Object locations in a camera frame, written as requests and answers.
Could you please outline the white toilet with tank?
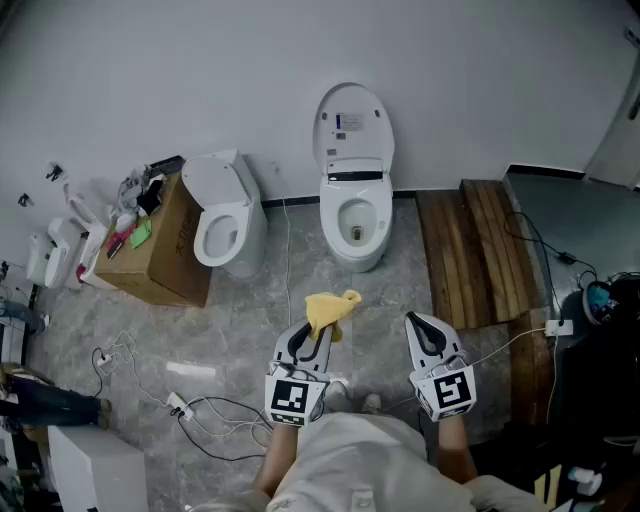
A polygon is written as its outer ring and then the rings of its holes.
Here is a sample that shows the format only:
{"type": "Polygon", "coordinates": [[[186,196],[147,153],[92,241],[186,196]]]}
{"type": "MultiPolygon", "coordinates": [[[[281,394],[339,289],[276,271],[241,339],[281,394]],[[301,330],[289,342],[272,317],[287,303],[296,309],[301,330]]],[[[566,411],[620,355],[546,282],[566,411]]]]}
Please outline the white toilet with tank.
{"type": "Polygon", "coordinates": [[[198,261],[237,278],[255,275],[265,255],[268,222],[259,187],[240,151],[192,157],[181,177],[202,208],[193,244],[198,261]]]}

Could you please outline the white bottle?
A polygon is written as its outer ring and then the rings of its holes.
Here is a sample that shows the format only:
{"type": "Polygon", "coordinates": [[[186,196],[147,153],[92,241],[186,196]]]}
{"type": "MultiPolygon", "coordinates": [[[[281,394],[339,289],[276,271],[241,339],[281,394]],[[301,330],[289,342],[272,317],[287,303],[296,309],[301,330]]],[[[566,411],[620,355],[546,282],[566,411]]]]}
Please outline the white bottle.
{"type": "Polygon", "coordinates": [[[568,479],[576,483],[576,492],[582,496],[594,496],[601,487],[603,476],[591,469],[572,467],[568,479]]]}

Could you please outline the grey door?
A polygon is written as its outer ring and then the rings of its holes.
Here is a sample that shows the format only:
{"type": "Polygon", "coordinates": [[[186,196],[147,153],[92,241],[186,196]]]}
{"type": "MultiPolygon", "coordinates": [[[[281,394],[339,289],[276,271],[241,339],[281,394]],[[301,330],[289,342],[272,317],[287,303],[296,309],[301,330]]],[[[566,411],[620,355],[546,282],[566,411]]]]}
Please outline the grey door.
{"type": "Polygon", "coordinates": [[[594,155],[584,180],[628,190],[640,187],[640,22],[624,29],[636,56],[627,89],[594,155]]]}

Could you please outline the large cardboard box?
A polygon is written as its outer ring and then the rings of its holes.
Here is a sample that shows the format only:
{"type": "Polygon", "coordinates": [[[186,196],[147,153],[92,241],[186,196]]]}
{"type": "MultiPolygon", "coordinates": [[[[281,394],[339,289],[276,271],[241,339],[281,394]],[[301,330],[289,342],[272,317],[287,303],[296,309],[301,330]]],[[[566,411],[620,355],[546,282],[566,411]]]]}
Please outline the large cardboard box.
{"type": "Polygon", "coordinates": [[[159,210],[149,217],[150,237],[137,248],[125,241],[112,258],[104,246],[95,275],[150,305],[204,307],[212,269],[194,254],[201,213],[181,175],[171,175],[159,210]]]}

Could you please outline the long white power strip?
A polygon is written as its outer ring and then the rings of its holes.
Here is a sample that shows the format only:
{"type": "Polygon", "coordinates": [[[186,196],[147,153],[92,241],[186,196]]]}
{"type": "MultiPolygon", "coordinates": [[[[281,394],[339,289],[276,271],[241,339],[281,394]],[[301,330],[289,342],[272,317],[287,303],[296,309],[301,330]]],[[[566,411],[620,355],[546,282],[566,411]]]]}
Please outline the long white power strip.
{"type": "Polygon", "coordinates": [[[170,415],[191,421],[194,418],[194,411],[188,401],[185,401],[179,394],[171,392],[167,405],[170,408],[170,415]]]}

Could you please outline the white toilet lid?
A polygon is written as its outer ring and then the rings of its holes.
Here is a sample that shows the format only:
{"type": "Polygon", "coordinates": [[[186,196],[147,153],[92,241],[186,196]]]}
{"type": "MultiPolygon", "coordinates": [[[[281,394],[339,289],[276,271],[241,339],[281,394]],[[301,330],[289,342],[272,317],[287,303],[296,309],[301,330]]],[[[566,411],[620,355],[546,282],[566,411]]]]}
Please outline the white toilet lid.
{"type": "Polygon", "coordinates": [[[337,161],[371,160],[373,169],[391,171],[395,140],[379,98],[365,86],[342,82],[324,95],[316,110],[313,155],[322,172],[338,170],[337,161]]]}

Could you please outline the person's beige shirt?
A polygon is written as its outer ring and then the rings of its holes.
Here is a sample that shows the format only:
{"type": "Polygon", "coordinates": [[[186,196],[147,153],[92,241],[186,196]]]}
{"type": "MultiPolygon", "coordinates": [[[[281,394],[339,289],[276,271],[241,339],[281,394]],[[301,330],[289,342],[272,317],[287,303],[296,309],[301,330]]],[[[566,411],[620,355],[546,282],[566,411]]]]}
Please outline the person's beige shirt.
{"type": "Polygon", "coordinates": [[[401,420],[330,413],[299,428],[297,457],[270,498],[252,487],[192,512],[548,512],[533,494],[480,475],[459,484],[401,420]]]}

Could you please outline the dark wooden board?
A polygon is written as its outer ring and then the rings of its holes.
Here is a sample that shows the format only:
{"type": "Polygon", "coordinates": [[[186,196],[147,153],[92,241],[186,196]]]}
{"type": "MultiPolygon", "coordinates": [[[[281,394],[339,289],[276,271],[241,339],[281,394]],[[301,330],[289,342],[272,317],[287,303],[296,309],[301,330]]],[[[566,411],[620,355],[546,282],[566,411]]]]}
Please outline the dark wooden board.
{"type": "Polygon", "coordinates": [[[536,308],[509,322],[508,347],[511,367],[511,420],[546,426],[555,390],[555,342],[546,336],[550,309],[536,308]]]}

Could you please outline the yellow cloth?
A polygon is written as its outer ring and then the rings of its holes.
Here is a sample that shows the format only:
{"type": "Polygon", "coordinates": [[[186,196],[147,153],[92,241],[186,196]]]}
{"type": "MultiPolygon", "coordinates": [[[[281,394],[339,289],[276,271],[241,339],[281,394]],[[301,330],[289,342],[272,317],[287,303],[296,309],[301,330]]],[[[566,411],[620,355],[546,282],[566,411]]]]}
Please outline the yellow cloth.
{"type": "Polygon", "coordinates": [[[355,290],[346,290],[342,296],[331,293],[312,294],[305,298],[307,320],[311,326],[310,337],[318,341],[320,331],[328,326],[333,328],[332,343],[339,343],[343,332],[338,322],[347,317],[361,302],[361,295],[355,290]]]}

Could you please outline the pink item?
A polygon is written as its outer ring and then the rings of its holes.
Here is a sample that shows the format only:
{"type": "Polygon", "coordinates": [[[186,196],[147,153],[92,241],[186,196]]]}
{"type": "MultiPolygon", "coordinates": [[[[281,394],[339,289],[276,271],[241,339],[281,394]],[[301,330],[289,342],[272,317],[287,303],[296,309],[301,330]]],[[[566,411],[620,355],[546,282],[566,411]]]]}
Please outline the pink item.
{"type": "Polygon", "coordinates": [[[113,230],[113,232],[109,235],[109,237],[105,242],[106,248],[109,249],[114,244],[118,244],[120,242],[124,243],[131,236],[131,234],[135,231],[136,228],[137,228],[137,225],[133,224],[122,233],[119,233],[117,230],[113,230]]]}

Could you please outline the person's right forearm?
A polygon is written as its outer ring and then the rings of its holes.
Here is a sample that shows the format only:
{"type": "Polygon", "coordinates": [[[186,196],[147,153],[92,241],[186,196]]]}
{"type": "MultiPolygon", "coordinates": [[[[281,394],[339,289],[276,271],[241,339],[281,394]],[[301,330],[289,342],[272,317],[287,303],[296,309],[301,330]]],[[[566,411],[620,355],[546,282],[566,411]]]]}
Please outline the person's right forearm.
{"type": "Polygon", "coordinates": [[[440,473],[459,484],[478,476],[462,416],[452,416],[439,422],[437,462],[440,473]]]}

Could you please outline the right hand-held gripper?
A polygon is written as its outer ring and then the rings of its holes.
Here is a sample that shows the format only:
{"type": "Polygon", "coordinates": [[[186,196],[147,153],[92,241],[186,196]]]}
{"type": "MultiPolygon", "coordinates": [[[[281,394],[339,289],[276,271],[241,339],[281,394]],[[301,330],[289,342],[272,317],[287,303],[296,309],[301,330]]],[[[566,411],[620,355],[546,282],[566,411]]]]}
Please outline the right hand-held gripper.
{"type": "Polygon", "coordinates": [[[474,369],[464,352],[457,353],[461,342],[456,330],[434,316],[410,311],[405,331],[415,369],[409,379],[429,419],[439,422],[470,411],[476,403],[474,369]],[[427,369],[432,361],[444,362],[427,369]]]}

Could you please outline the wooden plank platform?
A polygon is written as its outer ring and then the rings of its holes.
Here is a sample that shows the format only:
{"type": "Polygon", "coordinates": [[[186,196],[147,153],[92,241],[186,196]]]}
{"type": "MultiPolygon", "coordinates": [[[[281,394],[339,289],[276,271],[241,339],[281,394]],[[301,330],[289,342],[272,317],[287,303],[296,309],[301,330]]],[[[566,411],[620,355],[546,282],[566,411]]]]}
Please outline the wooden plank platform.
{"type": "Polygon", "coordinates": [[[531,256],[500,181],[416,193],[434,315],[456,330],[543,306],[531,256]]]}

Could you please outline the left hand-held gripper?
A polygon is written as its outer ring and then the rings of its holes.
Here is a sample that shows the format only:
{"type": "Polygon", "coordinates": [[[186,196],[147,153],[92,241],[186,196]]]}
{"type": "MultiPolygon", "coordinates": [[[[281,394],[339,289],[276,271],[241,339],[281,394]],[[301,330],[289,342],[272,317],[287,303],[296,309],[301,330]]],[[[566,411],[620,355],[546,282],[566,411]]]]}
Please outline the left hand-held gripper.
{"type": "Polygon", "coordinates": [[[316,340],[310,333],[309,322],[301,319],[276,340],[274,360],[265,376],[264,401],[264,411],[273,423],[308,426],[324,413],[332,327],[324,327],[316,340]]]}

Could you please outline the crumpled white wrapping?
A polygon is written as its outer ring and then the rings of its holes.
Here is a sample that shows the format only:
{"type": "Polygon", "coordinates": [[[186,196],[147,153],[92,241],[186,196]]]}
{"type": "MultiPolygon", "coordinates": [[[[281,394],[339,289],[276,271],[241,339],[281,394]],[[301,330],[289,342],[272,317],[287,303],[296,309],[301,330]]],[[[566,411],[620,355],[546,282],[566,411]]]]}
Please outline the crumpled white wrapping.
{"type": "Polygon", "coordinates": [[[130,175],[120,183],[116,201],[118,213],[139,215],[136,198],[143,194],[150,182],[155,179],[162,179],[165,184],[167,176],[159,170],[145,165],[134,168],[130,175]]]}

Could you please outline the person's left forearm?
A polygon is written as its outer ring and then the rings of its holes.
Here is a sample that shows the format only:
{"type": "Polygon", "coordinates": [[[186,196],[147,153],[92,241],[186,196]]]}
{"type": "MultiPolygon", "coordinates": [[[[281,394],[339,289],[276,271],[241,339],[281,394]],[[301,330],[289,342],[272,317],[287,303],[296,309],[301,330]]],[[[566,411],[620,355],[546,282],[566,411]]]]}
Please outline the person's left forearm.
{"type": "Polygon", "coordinates": [[[299,428],[276,424],[254,488],[272,498],[297,457],[299,428]]]}

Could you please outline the black pouch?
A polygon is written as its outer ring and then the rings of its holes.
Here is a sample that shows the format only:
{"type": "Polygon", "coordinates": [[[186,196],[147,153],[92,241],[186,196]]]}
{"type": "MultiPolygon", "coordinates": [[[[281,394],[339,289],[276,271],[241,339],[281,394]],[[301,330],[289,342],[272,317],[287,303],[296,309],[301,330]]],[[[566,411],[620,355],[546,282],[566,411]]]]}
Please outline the black pouch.
{"type": "Polygon", "coordinates": [[[162,179],[151,181],[146,191],[136,198],[139,215],[141,217],[151,216],[159,209],[162,204],[161,190],[163,184],[162,179]]]}

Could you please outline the person's left shoe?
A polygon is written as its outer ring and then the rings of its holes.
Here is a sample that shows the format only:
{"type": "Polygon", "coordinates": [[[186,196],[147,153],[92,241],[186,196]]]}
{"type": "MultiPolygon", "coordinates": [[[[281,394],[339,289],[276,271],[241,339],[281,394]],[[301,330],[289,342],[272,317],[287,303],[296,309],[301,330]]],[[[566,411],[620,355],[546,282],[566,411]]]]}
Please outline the person's left shoe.
{"type": "Polygon", "coordinates": [[[333,381],[326,388],[324,404],[326,411],[329,413],[350,412],[352,410],[352,403],[347,395],[347,389],[340,381],[333,381]]]}

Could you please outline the white toilet bowl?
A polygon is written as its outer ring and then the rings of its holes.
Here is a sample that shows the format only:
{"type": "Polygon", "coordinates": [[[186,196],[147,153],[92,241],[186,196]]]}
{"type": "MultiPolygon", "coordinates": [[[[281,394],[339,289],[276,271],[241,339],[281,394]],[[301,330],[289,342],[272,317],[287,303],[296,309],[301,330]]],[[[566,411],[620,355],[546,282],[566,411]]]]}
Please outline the white toilet bowl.
{"type": "Polygon", "coordinates": [[[367,272],[381,259],[390,237],[391,195],[322,194],[320,217],[338,262],[351,272],[367,272]]]}

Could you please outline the green card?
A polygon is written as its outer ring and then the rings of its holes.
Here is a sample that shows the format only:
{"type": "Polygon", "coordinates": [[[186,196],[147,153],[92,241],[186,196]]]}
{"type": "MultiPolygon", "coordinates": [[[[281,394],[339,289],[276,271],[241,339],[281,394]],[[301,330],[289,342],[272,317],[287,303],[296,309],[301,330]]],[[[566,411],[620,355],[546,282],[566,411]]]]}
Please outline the green card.
{"type": "Polygon", "coordinates": [[[129,237],[130,245],[133,249],[141,246],[152,235],[152,221],[147,219],[137,226],[129,237]]]}

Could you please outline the teal and white device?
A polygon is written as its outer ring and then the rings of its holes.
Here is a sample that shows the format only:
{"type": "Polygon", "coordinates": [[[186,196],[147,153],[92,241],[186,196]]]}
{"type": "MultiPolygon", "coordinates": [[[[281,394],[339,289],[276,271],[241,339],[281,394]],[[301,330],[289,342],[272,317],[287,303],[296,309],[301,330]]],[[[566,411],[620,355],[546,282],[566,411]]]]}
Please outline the teal and white device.
{"type": "Polygon", "coordinates": [[[592,281],[582,291],[582,306],[587,320],[595,326],[611,320],[614,304],[611,286],[603,281],[592,281]]]}

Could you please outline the white box cabinet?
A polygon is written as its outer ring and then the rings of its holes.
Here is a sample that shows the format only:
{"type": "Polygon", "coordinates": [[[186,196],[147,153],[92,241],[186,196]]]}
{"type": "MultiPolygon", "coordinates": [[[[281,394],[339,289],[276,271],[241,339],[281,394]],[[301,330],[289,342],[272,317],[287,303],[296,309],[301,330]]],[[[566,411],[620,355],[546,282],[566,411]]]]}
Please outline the white box cabinet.
{"type": "Polygon", "coordinates": [[[149,512],[144,454],[98,426],[48,428],[64,512],[149,512]]]}

